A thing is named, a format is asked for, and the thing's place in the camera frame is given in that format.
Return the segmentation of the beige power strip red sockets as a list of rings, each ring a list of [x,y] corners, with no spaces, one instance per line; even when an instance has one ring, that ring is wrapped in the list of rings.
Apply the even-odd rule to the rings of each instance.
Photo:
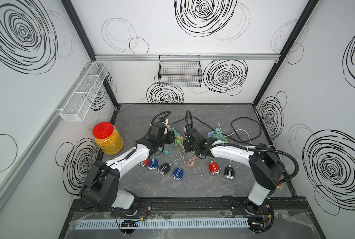
[[[180,146],[183,147],[183,140],[184,138],[175,130],[174,131],[174,136],[175,136],[175,146]]]

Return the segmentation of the red shaver right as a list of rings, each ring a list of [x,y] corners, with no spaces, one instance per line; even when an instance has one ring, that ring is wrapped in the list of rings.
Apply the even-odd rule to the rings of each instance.
[[[211,162],[209,164],[209,171],[212,175],[218,175],[220,173],[220,168],[217,163]]]

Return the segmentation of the black shaver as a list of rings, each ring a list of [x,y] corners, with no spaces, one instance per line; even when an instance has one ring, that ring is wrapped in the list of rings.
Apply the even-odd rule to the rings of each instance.
[[[235,177],[235,170],[231,166],[225,168],[224,178],[228,180],[233,180]]]
[[[165,174],[167,174],[170,171],[170,169],[171,169],[171,166],[170,166],[169,163],[163,163],[159,167],[158,172],[159,172],[160,175],[165,175]]]

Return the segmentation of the red shaver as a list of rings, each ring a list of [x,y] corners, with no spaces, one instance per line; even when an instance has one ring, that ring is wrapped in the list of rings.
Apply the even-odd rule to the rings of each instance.
[[[144,161],[142,161],[141,163],[140,163],[140,166],[142,166],[142,167],[147,167],[148,166],[148,164],[149,164],[149,161],[150,161],[150,159],[148,158],[148,159],[146,159],[146,160],[144,160]]]
[[[211,162],[209,164],[209,171],[212,175],[218,175],[220,173],[220,168],[217,163]]]

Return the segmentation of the red shaver far left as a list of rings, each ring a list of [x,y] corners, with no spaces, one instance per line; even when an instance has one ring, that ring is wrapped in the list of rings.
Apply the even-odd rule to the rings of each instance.
[[[148,158],[148,159],[146,159],[146,160],[144,160],[144,161],[142,161],[141,163],[140,163],[140,166],[142,166],[142,167],[147,167],[148,166],[148,164],[149,164],[149,161],[150,161],[150,159]]]

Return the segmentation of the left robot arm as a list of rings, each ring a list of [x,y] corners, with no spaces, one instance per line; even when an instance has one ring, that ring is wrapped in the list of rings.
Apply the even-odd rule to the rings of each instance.
[[[130,169],[151,158],[160,147],[174,143],[174,134],[168,131],[168,124],[167,119],[159,119],[150,124],[148,133],[135,141],[131,150],[107,162],[95,162],[80,189],[81,199],[101,212],[119,208],[134,213],[136,195],[120,190],[119,181]]]

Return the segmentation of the green charger adapter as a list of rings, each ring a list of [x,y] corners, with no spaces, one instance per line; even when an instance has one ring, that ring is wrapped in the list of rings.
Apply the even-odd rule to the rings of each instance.
[[[214,130],[213,137],[217,138],[218,140],[222,140],[223,139],[223,133],[222,133],[221,128],[218,127],[218,128],[216,128]]]

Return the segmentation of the black shaver left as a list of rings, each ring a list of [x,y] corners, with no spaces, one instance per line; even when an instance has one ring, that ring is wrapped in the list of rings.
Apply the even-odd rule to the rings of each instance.
[[[165,174],[167,174],[170,171],[170,169],[171,169],[171,166],[170,166],[169,163],[163,163],[159,167],[158,172],[159,172],[160,175],[165,175]]]

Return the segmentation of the blue shaver left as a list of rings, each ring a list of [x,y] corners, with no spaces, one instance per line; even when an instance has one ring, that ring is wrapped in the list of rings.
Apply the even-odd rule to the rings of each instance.
[[[157,170],[159,168],[158,160],[156,158],[151,158],[148,163],[149,170]]]

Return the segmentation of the yellow jar red lid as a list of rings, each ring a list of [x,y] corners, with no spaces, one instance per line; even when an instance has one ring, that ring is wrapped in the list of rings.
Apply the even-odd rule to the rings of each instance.
[[[107,155],[115,155],[124,147],[124,140],[117,128],[110,122],[101,122],[93,128],[96,144]]]

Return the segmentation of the blue striped shaver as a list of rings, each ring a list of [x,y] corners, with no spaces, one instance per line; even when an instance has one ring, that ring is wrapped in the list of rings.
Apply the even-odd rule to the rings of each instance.
[[[183,177],[183,170],[177,167],[172,174],[172,179],[176,181],[180,181]]]

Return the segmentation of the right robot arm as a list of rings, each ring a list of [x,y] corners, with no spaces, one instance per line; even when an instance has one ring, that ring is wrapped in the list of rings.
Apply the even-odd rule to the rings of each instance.
[[[298,161],[290,154],[273,149],[265,144],[257,146],[242,146],[226,143],[219,139],[202,136],[197,129],[186,127],[183,141],[184,149],[193,151],[198,157],[224,158],[242,163],[251,168],[255,182],[244,201],[246,211],[249,214],[257,214],[266,199],[272,195],[276,187],[288,182],[297,176],[299,172]],[[285,165],[279,155],[289,158],[295,169],[289,176],[282,178]]]

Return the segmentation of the black shaver right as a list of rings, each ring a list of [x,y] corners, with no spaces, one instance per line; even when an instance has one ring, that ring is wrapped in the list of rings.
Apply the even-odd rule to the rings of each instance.
[[[225,168],[224,178],[228,180],[233,180],[235,177],[235,170],[231,166]]]

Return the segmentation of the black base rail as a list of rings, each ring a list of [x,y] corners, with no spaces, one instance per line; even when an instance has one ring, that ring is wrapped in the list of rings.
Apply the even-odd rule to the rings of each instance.
[[[150,216],[152,212],[162,211],[231,211],[235,216],[267,217],[273,216],[271,201],[265,199],[261,206],[246,204],[246,197],[203,197],[203,198],[172,198],[172,197],[141,197],[135,201],[134,211],[112,209],[112,216],[135,217]]]

